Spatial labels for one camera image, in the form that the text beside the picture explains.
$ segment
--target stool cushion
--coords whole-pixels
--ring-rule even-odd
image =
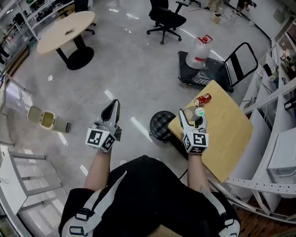
[[[158,140],[166,142],[172,132],[168,129],[168,124],[176,117],[169,111],[157,112],[150,120],[150,132]]]

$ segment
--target chair armrest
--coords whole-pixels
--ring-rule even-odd
[[[161,6],[158,6],[157,9],[162,10],[164,12],[171,12],[170,9],[167,9],[167,8],[164,8],[164,7],[161,7]]]
[[[188,4],[186,4],[186,3],[184,3],[184,2],[176,1],[176,3],[181,4],[181,5],[184,5],[184,6],[189,6]]]
[[[178,7],[177,7],[177,10],[176,10],[176,14],[178,14],[178,12],[180,11],[181,7],[182,6],[189,6],[188,4],[184,3],[184,2],[179,2],[179,1],[176,1],[176,3],[178,3]]]

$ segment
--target red soda can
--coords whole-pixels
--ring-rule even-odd
[[[194,101],[195,106],[201,107],[204,104],[208,103],[212,99],[211,95],[209,93],[204,94],[200,97],[197,97]]]

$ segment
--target concrete floor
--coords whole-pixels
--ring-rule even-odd
[[[173,11],[178,5],[172,0],[169,4]],[[206,6],[206,0],[202,0],[203,6]],[[187,22],[176,32],[183,40],[179,42],[177,37],[166,34],[165,44],[160,45],[161,32],[146,34],[146,30],[154,25],[148,16],[149,1],[94,2],[97,26],[92,28],[96,34],[84,32],[82,35],[86,45],[94,49],[92,61],[80,70],[70,71],[55,51],[40,55],[36,48],[33,49],[15,75],[15,80],[31,94],[17,91],[19,98],[14,107],[17,111],[9,110],[8,120],[3,116],[0,118],[1,131],[7,125],[16,150],[26,149],[50,158],[68,194],[72,188],[83,186],[96,153],[84,144],[87,129],[99,116],[101,106],[117,98],[121,103],[119,125],[123,132],[121,142],[113,146],[111,169],[118,167],[122,159],[131,160],[146,154],[159,157],[177,176],[181,176],[186,170],[186,160],[170,144],[157,142],[148,135],[150,119],[156,112],[169,110],[176,113],[202,89],[188,87],[178,80],[177,52],[190,50],[195,37],[206,34],[214,39],[212,50],[223,59],[242,42],[250,43],[258,59],[270,47],[269,39],[247,19],[237,15],[232,18],[231,8],[223,8],[228,19],[222,19],[217,25],[212,22],[213,12],[189,12],[198,9],[194,3],[182,7],[180,14],[187,18]],[[62,47],[67,56],[74,49],[73,42]],[[243,71],[250,68],[251,59],[250,54],[239,53]],[[234,88],[231,97],[236,103],[241,103],[250,79],[246,78]],[[32,104],[53,111],[70,122],[70,132],[58,134],[29,122],[26,110]],[[8,140],[4,134],[1,132],[0,139]],[[65,196],[58,192],[56,196],[63,205]],[[51,216],[53,210],[46,208],[48,206],[36,207],[35,218],[43,216],[44,219],[45,213]],[[45,217],[44,224],[49,229],[45,227],[43,231],[44,225],[34,224],[36,221],[32,215],[22,213],[21,216],[36,236],[57,236],[56,222]]]

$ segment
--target rectangular wooden table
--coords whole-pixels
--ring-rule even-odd
[[[212,100],[203,106],[208,121],[209,147],[203,153],[202,160],[208,170],[220,182],[224,182],[242,156],[251,138],[253,125],[215,81],[211,81],[197,97],[206,93],[210,93]],[[186,107],[194,106],[194,100]],[[169,123],[168,128],[182,140],[179,116]]]

